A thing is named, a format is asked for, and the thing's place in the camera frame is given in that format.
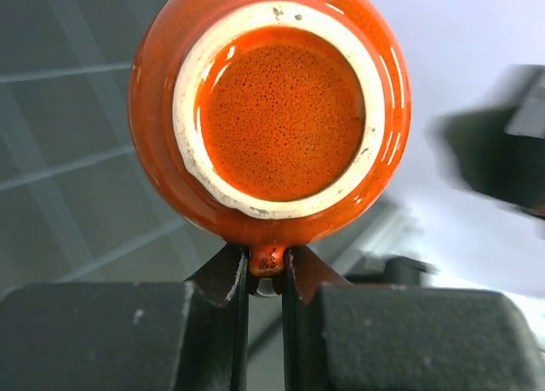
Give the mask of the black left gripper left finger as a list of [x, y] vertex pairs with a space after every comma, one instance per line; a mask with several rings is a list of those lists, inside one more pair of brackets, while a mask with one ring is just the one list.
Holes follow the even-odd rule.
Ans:
[[248, 252], [178, 283], [32, 284], [1, 300], [4, 390], [243, 390]]

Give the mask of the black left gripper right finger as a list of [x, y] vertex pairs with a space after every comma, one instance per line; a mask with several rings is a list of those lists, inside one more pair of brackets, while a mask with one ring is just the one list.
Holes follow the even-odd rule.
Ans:
[[390, 260], [356, 285], [307, 247], [285, 255], [288, 390], [541, 390], [544, 359], [502, 293], [428, 288], [424, 268]]

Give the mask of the orange glazed ceramic mug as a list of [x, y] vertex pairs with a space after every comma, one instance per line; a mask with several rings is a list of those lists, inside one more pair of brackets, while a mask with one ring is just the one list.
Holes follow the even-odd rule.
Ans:
[[190, 223], [284, 253], [382, 194], [410, 130], [409, 77], [368, 0], [169, 0], [136, 52], [129, 129], [153, 186]]

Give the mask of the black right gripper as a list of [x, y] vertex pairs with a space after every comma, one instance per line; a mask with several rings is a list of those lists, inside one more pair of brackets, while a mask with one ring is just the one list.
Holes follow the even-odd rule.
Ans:
[[430, 124], [427, 139], [453, 187], [544, 217], [544, 67], [511, 65], [490, 99]]

